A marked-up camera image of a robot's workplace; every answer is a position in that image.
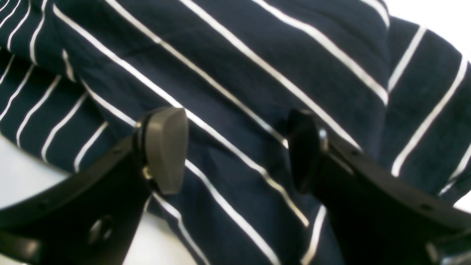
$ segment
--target black plastic bracket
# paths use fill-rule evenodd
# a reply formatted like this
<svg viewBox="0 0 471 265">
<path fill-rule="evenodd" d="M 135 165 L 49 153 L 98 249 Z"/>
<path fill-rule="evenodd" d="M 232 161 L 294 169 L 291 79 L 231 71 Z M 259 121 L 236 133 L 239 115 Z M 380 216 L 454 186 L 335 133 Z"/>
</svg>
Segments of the black plastic bracket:
<svg viewBox="0 0 471 265">
<path fill-rule="evenodd" d="M 150 193 L 179 192 L 187 141 L 183 109 L 144 116 L 92 166 L 1 210 L 0 252 L 32 265 L 122 264 Z"/>
<path fill-rule="evenodd" d="M 292 176 L 326 206 L 348 264 L 471 264 L 471 215 L 394 178 L 309 111 L 288 119 Z"/>
</svg>

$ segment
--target striped shirt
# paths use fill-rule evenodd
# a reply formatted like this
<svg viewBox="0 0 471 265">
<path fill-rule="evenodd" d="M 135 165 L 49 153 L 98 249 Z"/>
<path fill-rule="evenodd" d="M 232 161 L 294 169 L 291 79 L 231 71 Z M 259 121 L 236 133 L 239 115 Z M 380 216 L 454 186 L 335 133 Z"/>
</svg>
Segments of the striped shirt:
<svg viewBox="0 0 471 265">
<path fill-rule="evenodd" d="M 186 109 L 182 191 L 148 211 L 198 264 L 344 263 L 290 179 L 293 108 L 430 195 L 471 190 L 469 62 L 377 0 L 2 0 L 0 46 L 1 133 L 71 173 Z"/>
</svg>

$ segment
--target navy blue fabric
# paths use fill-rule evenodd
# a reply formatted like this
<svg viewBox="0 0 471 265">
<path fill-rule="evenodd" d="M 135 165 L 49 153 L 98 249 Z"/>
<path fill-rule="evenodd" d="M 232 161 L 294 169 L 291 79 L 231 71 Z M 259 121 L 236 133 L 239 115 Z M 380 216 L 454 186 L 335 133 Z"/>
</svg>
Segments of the navy blue fabric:
<svg viewBox="0 0 471 265">
<path fill-rule="evenodd" d="M 16 3 L 11 0 L 0 12 L 0 21 Z M 12 35 L 29 3 L 30 15 Z M 393 17 L 387 27 L 374 8 L 359 0 L 263 3 L 319 30 L 383 92 L 419 29 Z M 133 26 L 115 9 L 117 4 L 163 42 L 154 42 Z M 249 58 L 245 48 L 189 8 L 195 5 L 260 59 Z M 37 37 L 32 41 L 34 32 Z M 10 51 L 6 51 L 10 36 Z M 344 262 L 328 214 L 322 215 L 315 198 L 295 190 L 287 149 L 277 134 L 263 128 L 185 60 L 282 136 L 289 111 L 309 109 L 304 96 L 290 91 L 288 81 L 280 81 L 289 80 L 389 170 L 450 89 L 462 60 L 449 43 L 427 31 L 385 104 L 322 43 L 255 0 L 22 0 L 0 27 L 0 46 L 0 74 L 5 75 L 0 81 L 0 111 L 5 113 L 0 129 L 14 143 L 26 113 L 56 75 L 61 76 L 31 115 L 20 139 L 26 151 L 66 171 L 92 164 L 117 140 L 131 134 L 141 115 L 176 104 L 173 99 L 194 114 L 189 115 L 187 158 L 191 166 L 187 166 L 182 192 L 151 200 L 148 211 L 168 221 L 198 264 Z M 169 46 L 185 60 L 169 52 Z M 10 54 L 16 57 L 7 69 Z M 30 78 L 12 97 L 31 63 L 36 66 Z M 278 73 L 264 69 L 265 64 Z M 165 93 L 173 99 L 166 99 Z M 469 93 L 467 70 L 399 175 L 429 194 L 440 193 L 450 203 L 471 190 L 469 166 L 449 179 L 471 143 Z M 11 106 L 6 110 L 8 101 Z M 451 181 L 451 188 L 441 193 Z M 240 218 L 234 218 L 232 211 Z M 242 225 L 241 219 L 253 230 Z M 313 236 L 316 220 L 322 224 L 318 238 Z M 264 246 L 254 239 L 257 236 Z M 313 256 L 309 256 L 311 245 L 317 245 Z"/>
</svg>

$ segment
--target white surface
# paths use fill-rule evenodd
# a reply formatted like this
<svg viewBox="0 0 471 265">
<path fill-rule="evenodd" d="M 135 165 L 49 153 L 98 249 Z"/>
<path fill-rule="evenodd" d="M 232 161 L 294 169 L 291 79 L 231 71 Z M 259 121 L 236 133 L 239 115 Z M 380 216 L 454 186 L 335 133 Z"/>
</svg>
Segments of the white surface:
<svg viewBox="0 0 471 265">
<path fill-rule="evenodd" d="M 471 58 L 471 1 L 385 0 L 385 2 L 390 15 L 427 27 Z"/>
<path fill-rule="evenodd" d="M 67 174 L 32 157 L 0 135 L 0 208 L 39 193 Z M 0 265 L 18 265 L 0 255 Z M 190 253 L 167 223 L 144 213 L 124 265 L 193 265 Z"/>
</svg>

